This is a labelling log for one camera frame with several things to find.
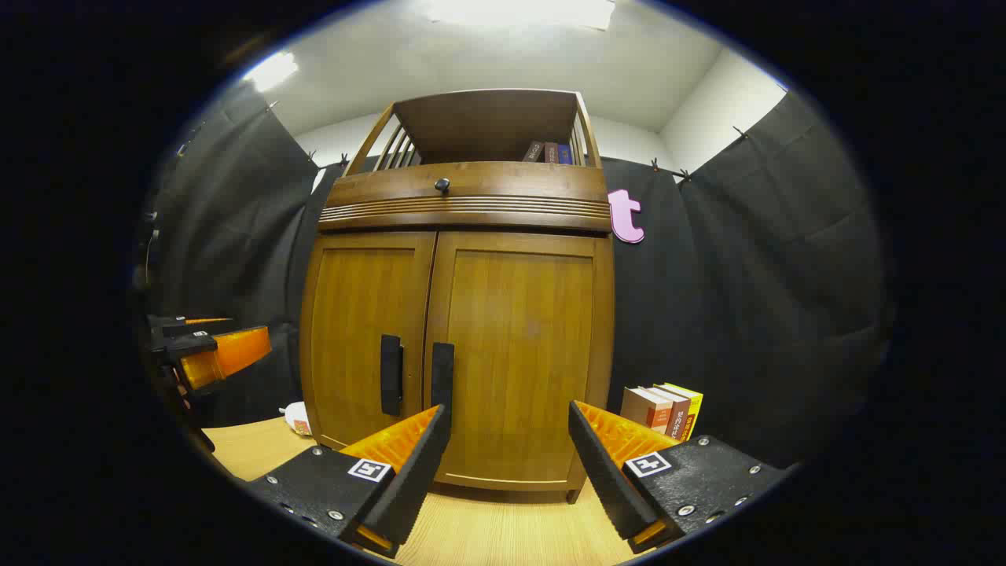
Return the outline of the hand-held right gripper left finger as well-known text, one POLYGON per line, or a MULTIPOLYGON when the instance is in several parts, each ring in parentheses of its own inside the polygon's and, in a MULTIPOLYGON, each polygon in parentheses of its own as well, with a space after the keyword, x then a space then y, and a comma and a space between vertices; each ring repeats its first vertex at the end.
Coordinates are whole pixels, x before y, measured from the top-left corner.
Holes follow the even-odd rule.
POLYGON ((327 541, 393 558, 412 534, 449 441, 450 408, 439 404, 348 447, 306 449, 247 488, 327 541))

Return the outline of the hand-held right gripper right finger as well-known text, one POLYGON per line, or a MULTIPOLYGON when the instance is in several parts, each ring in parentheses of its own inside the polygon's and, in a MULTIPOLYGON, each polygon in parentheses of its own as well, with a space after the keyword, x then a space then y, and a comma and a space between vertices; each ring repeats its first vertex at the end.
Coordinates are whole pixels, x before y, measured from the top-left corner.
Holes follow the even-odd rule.
POLYGON ((640 554, 725 522, 793 474, 711 435, 679 442, 569 402, 569 437, 619 537, 640 554))

